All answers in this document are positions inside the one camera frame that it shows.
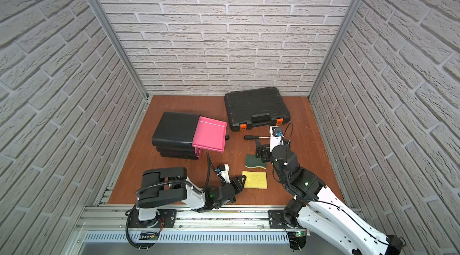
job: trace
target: black cable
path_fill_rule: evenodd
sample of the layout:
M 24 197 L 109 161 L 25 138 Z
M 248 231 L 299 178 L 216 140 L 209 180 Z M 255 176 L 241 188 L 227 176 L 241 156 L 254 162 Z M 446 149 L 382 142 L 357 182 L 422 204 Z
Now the black cable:
M 211 176 L 211 158 L 209 157 L 209 153 L 206 153 L 207 156 L 207 177 L 206 177 L 206 183 L 204 184 L 203 191 L 207 188 L 207 185 L 209 184 L 209 178 Z
M 273 166 L 273 169 L 271 170 L 271 175 L 273 175 L 273 179 L 274 179 L 276 182 L 281 183 L 281 182 L 279 182 L 278 180 L 276 180 L 276 178 L 275 178 L 275 166 Z
M 305 203 L 308 203 L 308 202 L 320 202 L 320 203 L 325 203 L 325 204 L 329 204 L 329 205 L 332 205 L 332 206 L 335 206 L 337 207 L 339 210 L 342 210 L 345 214 L 347 214 L 348 217 L 350 217 L 351 220 L 353 220 L 354 223 L 356 223 L 356 225 L 358 225 L 361 229 L 364 230 L 365 233 L 367 233 L 369 236 L 371 236 L 373 239 L 377 239 L 375 236 L 373 236 L 371 233 L 369 233 L 363 226 L 361 226 L 361 224 L 359 224 L 350 214 L 348 214 L 348 212 L 346 212 L 345 210 L 343 210 L 340 206 L 337 206 L 333 203 L 329 203 L 329 202 L 325 202 L 325 201 L 320 201 L 320 200 L 306 200 Z M 404 247 L 406 246 L 406 241 L 400 237 L 399 239 L 402 239 L 404 241 L 403 245 L 393 245 L 393 244 L 389 244 L 389 243 L 385 243 L 385 242 L 382 242 L 380 240 L 377 240 L 378 242 L 382 243 L 383 245 L 387 245 L 387 246 L 392 246 L 392 247 Z
M 162 185 L 177 184 L 177 183 L 184 183 L 184 184 L 190 186 L 192 188 L 192 190 L 195 191 L 196 193 L 203 194 L 203 191 L 200 191 L 200 190 L 196 189 L 190 181 L 177 179 L 177 180 L 163 181 L 163 182 L 155 183 L 155 184 L 152 184 L 150 186 L 141 188 L 141 189 L 136 191 L 136 196 L 139 198 L 139 193 L 141 193 L 142 191 L 145 191 L 147 189 L 151 189 L 151 188 L 162 186 Z
M 134 205 L 130 210 L 126 211 L 125 212 L 125 215 L 128 216 L 128 218 L 126 219 L 126 225 L 125 225 L 125 235 L 126 235 L 126 239 L 128 240 L 128 242 L 130 243 L 131 246 L 137 248 L 137 249 L 148 249 L 148 248 L 151 248 L 153 245 L 155 245 L 155 243 L 152 243 L 152 245 L 146 245 L 146 246 L 142 246 L 142 245 L 137 245 L 135 242 L 133 242 L 131 240 L 131 237 L 129 237 L 129 232 L 128 232 L 128 225 L 129 225 L 129 221 L 131 220 L 131 215 L 132 215 L 132 212 L 136 209 L 136 205 Z
M 299 250 L 302 252 L 302 248 L 300 248 L 299 243 L 297 243 L 295 240 L 291 240 L 291 238 L 289 238 L 288 232 L 286 231 L 286 228 L 283 228 L 283 229 L 284 229 L 284 231 L 286 232 L 286 236 L 288 237 L 287 239 L 289 240 L 289 242 L 294 242 L 294 243 L 296 243 L 296 244 L 297 244 L 297 247 L 298 247 Z

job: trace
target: white brick wall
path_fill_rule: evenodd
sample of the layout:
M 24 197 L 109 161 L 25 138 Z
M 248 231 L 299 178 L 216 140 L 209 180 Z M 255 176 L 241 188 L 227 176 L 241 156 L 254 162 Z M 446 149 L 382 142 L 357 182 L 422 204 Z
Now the white brick wall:
M 141 97 L 86 0 L 0 0 L 0 34 L 0 254 L 59 254 Z
M 460 0 L 364 0 L 312 106 L 347 203 L 406 254 L 460 250 Z
M 151 94 L 276 86 L 297 96 L 309 94 L 350 2 L 100 1 Z

